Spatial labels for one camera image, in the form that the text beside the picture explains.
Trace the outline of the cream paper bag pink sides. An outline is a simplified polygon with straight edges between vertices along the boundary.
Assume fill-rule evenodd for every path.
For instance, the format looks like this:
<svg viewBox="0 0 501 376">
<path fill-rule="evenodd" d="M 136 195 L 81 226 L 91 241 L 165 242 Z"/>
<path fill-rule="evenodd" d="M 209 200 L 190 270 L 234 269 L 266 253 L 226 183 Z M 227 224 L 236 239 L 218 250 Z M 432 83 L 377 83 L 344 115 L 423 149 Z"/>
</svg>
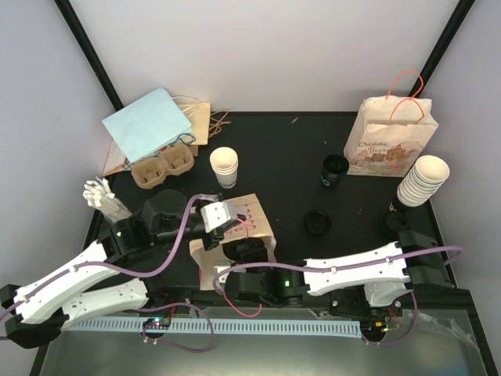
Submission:
<svg viewBox="0 0 501 376">
<path fill-rule="evenodd" d="M 225 232 L 216 248 L 206 251 L 201 240 L 189 242 L 189 253 L 199 267 L 199 288 L 214 290 L 212 280 L 220 267 L 233 263 L 275 262 L 276 239 L 256 194 L 229 200 L 246 220 Z"/>
</svg>

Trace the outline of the black lid stack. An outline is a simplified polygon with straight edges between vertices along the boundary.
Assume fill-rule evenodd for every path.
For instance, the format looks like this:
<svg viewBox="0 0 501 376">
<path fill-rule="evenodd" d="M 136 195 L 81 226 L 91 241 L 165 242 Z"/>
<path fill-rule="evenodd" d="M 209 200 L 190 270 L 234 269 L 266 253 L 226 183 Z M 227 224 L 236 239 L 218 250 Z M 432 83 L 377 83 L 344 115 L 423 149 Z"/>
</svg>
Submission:
<svg viewBox="0 0 501 376">
<path fill-rule="evenodd" d="M 334 190 L 340 181 L 346 176 L 349 169 L 349 161 L 340 154 L 329 154 L 324 157 L 320 176 L 323 187 Z"/>
</svg>

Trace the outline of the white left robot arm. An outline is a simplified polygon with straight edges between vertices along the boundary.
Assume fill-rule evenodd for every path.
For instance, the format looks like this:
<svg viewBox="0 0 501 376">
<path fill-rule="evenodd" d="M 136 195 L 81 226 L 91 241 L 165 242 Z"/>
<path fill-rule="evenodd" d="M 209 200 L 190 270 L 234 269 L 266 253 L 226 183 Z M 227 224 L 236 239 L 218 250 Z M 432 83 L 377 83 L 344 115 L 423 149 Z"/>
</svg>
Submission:
<svg viewBox="0 0 501 376">
<path fill-rule="evenodd" d="M 201 240 L 211 250 L 241 218 L 234 204 L 216 195 L 187 199 L 176 190 L 161 191 L 46 277 L 27 286 L 2 287 L 1 339 L 33 349 L 94 317 L 162 311 L 168 293 L 160 275 L 182 242 Z"/>
</svg>

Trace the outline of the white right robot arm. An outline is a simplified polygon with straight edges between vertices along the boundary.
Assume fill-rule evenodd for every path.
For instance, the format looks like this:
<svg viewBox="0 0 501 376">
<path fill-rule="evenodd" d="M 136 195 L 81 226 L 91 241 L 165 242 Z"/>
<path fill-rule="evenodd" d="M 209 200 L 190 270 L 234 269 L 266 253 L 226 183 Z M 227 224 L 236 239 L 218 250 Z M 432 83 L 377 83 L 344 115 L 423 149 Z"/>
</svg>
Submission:
<svg viewBox="0 0 501 376">
<path fill-rule="evenodd" d="M 441 266 L 432 255 L 451 253 Z M 382 247 L 337 258 L 307 258 L 299 266 L 278 262 L 235 264 L 217 271 L 212 285 L 229 300 L 257 302 L 282 308 L 301 306 L 306 296 L 318 298 L 354 288 L 360 313 L 375 315 L 403 295 L 421 290 L 451 288 L 442 266 L 455 261 L 463 249 L 439 247 L 434 239 L 404 231 Z"/>
</svg>

